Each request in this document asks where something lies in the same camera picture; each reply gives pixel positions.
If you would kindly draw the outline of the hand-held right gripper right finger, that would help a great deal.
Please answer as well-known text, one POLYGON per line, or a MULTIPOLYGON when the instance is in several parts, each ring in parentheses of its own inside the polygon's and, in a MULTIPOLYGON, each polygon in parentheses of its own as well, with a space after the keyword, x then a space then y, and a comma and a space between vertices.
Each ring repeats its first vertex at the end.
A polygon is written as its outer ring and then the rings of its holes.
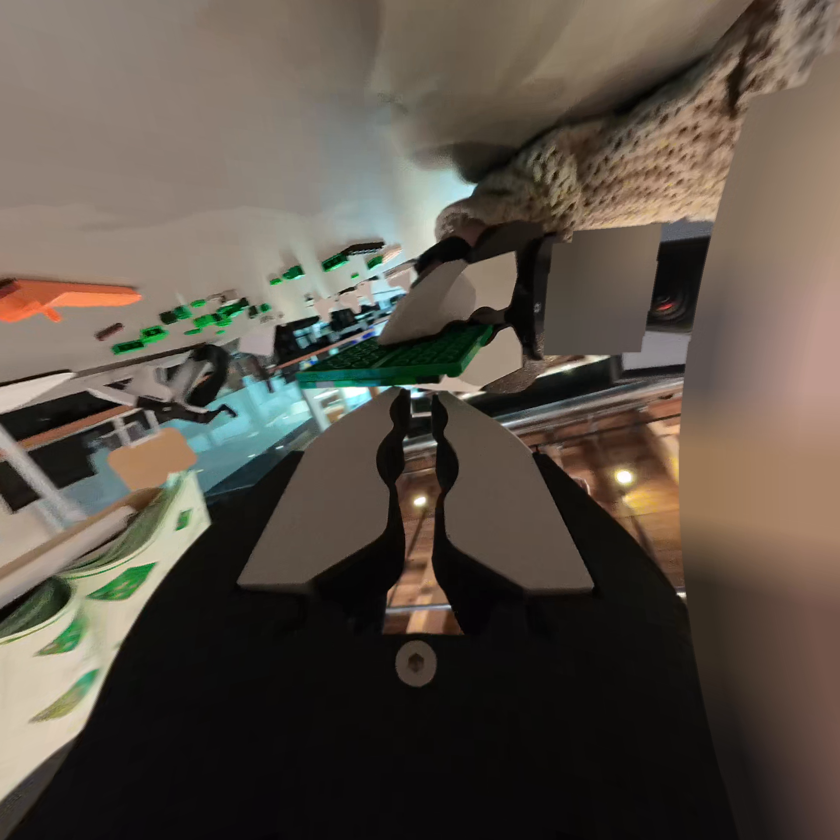
POLYGON ((432 428, 449 544, 527 594, 591 593, 593 579, 531 449, 446 392, 433 400, 432 428))

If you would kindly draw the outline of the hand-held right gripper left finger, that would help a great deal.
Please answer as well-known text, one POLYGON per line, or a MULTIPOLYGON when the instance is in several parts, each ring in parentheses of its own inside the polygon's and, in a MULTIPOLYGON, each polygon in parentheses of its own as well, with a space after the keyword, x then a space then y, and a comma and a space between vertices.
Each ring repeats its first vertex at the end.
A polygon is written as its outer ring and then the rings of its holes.
POLYGON ((386 533, 409 392, 392 387, 343 416, 304 451, 238 584, 265 592, 304 592, 386 533))

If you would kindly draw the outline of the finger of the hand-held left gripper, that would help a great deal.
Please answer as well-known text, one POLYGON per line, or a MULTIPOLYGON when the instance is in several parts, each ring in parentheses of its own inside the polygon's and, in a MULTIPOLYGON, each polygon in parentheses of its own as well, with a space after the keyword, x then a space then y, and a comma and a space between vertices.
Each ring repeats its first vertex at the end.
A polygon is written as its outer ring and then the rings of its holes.
POLYGON ((514 328, 507 326, 493 333, 461 373, 444 376, 436 390, 456 394, 483 392, 493 382, 520 371, 522 362, 522 344, 514 328))
POLYGON ((475 313, 508 310, 518 279, 514 252, 467 263, 446 262, 423 277, 396 305, 378 342, 392 346, 432 338, 475 313))

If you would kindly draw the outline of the green lego base plate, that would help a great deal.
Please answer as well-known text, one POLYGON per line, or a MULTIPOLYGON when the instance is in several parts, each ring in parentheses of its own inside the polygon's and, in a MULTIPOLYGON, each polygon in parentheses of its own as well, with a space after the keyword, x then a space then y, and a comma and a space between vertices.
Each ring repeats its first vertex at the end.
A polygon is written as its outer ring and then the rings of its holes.
POLYGON ((440 334, 394 345, 376 337, 352 344, 296 374, 300 388, 436 385, 460 376, 493 333, 456 323, 440 334))

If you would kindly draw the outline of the person's left forearm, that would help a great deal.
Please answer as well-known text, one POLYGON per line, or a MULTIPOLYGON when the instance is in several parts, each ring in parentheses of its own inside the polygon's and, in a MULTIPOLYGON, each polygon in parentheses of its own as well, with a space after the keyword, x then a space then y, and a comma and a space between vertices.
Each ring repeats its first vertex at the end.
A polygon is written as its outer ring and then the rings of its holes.
POLYGON ((753 2, 677 77, 614 111, 561 122, 483 175, 436 220, 440 241, 467 223, 578 230, 713 222, 748 107, 794 88, 831 48, 838 2, 753 2))

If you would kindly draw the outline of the scattered small lego pieces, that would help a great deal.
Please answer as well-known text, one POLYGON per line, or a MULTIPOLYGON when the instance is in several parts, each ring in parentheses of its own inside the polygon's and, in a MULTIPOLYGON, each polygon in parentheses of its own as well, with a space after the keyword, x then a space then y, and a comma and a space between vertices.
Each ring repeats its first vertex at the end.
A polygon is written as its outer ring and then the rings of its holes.
MULTIPOLYGON (((330 273, 344 268, 353 259, 364 258, 365 268, 372 270, 393 260, 402 252, 402 246, 386 245, 381 240, 357 243, 348 245, 337 254, 323 260, 320 268, 322 272, 330 273)), ((248 319, 259 322, 267 322, 275 316, 281 317, 268 302, 252 303, 236 291, 226 290, 208 298, 182 302, 171 310, 161 312, 158 323, 142 329, 135 339, 115 343, 111 351, 117 356, 138 352, 153 343, 165 340, 170 327, 186 323, 192 325, 185 330, 186 336, 197 335, 205 330, 214 330, 216 334, 222 334, 243 313, 248 319)))

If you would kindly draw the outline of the black white device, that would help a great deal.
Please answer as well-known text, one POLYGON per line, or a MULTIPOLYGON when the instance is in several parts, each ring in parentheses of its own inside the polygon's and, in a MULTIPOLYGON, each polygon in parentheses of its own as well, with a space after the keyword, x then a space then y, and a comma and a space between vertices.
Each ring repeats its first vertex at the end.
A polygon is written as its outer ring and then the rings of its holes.
POLYGON ((183 421, 210 424, 216 417, 236 418, 234 408, 223 403, 213 409, 209 403, 228 377, 230 354, 214 344, 205 344, 171 368, 146 365, 124 387, 124 404, 152 412, 158 422, 183 421))

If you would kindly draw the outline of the orange brick separator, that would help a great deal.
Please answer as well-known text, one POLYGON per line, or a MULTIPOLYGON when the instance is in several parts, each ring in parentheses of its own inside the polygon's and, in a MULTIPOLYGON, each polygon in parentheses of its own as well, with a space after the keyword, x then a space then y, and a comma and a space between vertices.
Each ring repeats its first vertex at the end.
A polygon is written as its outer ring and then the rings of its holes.
POLYGON ((126 286, 5 278, 1 281, 1 321, 15 323, 42 315, 60 322, 61 308, 118 308, 141 300, 137 290, 126 286))

